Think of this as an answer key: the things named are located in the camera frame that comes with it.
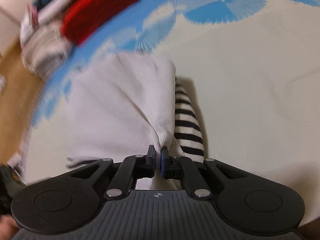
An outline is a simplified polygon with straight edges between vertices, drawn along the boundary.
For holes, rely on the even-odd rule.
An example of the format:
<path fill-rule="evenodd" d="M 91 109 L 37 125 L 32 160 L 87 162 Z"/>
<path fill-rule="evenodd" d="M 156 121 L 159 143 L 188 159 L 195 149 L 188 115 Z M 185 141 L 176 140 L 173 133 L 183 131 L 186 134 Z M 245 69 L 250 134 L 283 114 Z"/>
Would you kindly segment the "black white striped hooded top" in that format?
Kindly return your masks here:
<path fill-rule="evenodd" d="M 68 167 L 145 155 L 149 146 L 201 162 L 203 138 L 172 61 L 142 53 L 109 54 L 78 73 L 66 107 Z"/>

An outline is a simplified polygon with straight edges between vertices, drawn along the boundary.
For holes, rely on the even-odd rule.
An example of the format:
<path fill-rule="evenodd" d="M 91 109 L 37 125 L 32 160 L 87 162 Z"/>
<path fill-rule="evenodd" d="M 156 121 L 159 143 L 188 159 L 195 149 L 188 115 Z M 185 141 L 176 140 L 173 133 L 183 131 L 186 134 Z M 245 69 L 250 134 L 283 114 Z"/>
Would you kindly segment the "folded white clothes stack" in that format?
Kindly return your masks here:
<path fill-rule="evenodd" d="M 32 32 L 37 26 L 41 26 L 60 12 L 62 12 L 73 0 L 35 0 L 27 6 L 20 25 L 20 32 Z"/>

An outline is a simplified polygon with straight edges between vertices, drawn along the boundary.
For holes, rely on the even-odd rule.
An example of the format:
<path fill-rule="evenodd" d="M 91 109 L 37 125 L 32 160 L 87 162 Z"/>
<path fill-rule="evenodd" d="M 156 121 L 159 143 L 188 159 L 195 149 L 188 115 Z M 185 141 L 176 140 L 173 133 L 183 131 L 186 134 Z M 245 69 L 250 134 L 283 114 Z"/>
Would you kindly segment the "blue white patterned bedsheet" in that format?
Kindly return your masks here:
<path fill-rule="evenodd" d="M 285 184 L 319 217 L 319 0 L 140 0 L 97 29 L 47 82 L 23 179 L 67 170 L 76 75 L 118 50 L 173 61 L 206 155 Z"/>

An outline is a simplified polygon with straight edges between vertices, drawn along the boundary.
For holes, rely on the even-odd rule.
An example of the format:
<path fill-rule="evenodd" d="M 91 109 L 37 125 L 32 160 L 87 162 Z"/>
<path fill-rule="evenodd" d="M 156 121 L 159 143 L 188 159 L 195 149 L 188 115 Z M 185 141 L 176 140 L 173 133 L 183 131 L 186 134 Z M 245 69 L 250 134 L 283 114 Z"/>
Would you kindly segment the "folded white quilt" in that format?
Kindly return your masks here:
<path fill-rule="evenodd" d="M 65 62 L 74 44 L 61 33 L 62 21 L 54 20 L 40 27 L 22 47 L 21 59 L 25 69 L 48 79 Z"/>

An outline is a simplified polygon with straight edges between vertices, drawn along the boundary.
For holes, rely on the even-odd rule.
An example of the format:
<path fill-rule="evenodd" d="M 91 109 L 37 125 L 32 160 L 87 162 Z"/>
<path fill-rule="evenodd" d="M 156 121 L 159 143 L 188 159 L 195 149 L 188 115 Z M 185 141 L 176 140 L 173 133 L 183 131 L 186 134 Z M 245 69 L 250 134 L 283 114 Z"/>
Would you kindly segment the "red knitted blanket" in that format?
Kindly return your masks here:
<path fill-rule="evenodd" d="M 139 0 L 76 0 L 63 19 L 62 34 L 80 45 L 113 16 Z"/>

